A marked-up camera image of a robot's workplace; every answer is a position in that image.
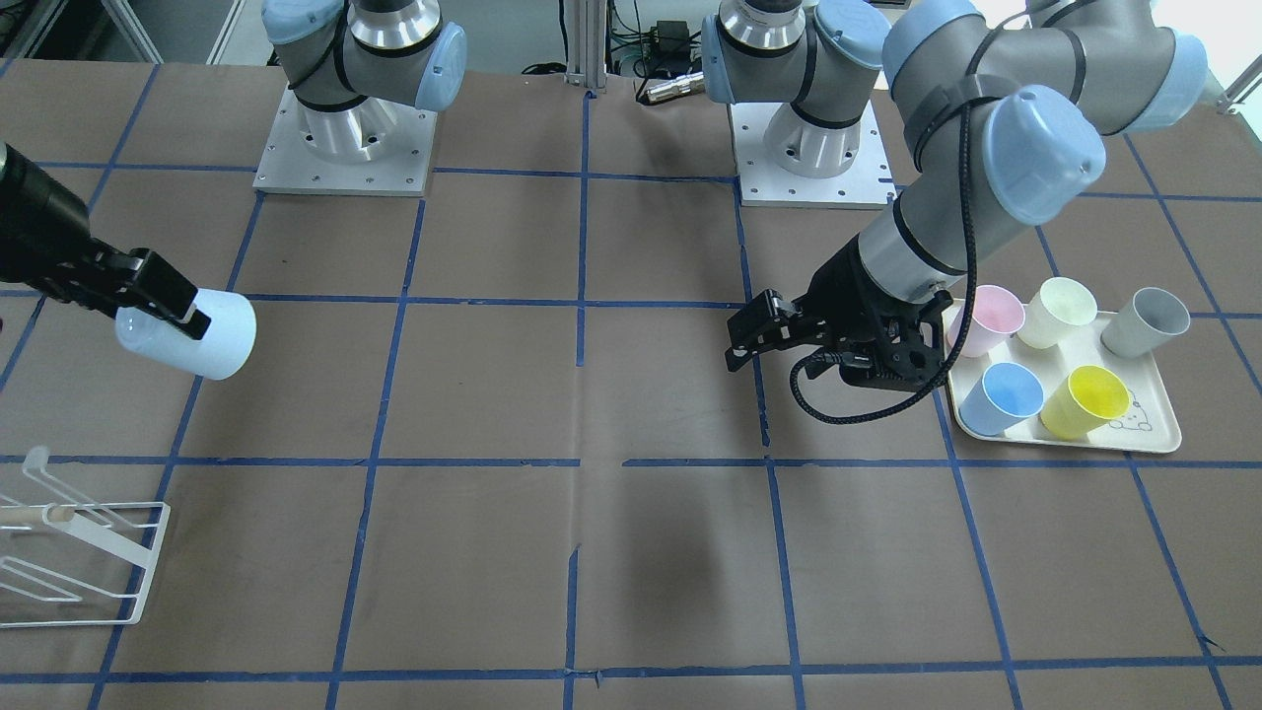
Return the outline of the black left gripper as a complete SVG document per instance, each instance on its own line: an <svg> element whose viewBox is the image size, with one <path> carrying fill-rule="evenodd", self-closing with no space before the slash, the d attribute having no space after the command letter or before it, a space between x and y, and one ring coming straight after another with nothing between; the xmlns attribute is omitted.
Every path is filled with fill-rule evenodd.
<svg viewBox="0 0 1262 710"><path fill-rule="evenodd" d="M806 293L796 300L765 289L731 315L726 367L729 373L740 372L762 352L808 343L825 347L838 338L875 340L888 320L941 318L950 303L943 289L934 289L925 301L888 296L864 267L856 237L817 269Z"/></svg>

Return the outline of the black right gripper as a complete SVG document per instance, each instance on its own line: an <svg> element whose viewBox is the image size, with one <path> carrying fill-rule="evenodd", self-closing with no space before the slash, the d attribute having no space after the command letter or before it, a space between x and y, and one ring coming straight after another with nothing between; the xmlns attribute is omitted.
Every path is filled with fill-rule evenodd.
<svg viewBox="0 0 1262 710"><path fill-rule="evenodd" d="M198 289L151 248L122 252L91 237L85 202L13 145L3 148L1 277L112 318L121 306L203 340Z"/></svg>

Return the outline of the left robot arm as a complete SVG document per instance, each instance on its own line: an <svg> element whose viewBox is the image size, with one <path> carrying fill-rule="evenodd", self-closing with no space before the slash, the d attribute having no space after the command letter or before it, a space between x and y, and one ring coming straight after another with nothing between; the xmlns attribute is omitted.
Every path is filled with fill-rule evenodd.
<svg viewBox="0 0 1262 710"><path fill-rule="evenodd" d="M941 315L994 250L1045 224L1100 177L1106 136L1167 127L1208 76L1198 37L1146 1L1029 1L1027 29L989 28L969 1L924 1L883 42L888 95L919 178L786 300L767 289L729 318L727 367L814 346L809 378L934 387L960 358Z"/></svg>

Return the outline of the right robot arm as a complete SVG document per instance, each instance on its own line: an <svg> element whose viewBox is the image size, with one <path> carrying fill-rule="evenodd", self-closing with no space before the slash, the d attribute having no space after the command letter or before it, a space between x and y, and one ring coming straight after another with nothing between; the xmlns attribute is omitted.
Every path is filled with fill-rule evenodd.
<svg viewBox="0 0 1262 710"><path fill-rule="evenodd" d="M467 68L467 37L437 1L266 1L261 19L286 90L257 161L274 194L422 195L440 112ZM228 335L251 310L151 248L96 240L90 211L35 161L3 148L3 280L112 318L133 315L180 343Z"/></svg>

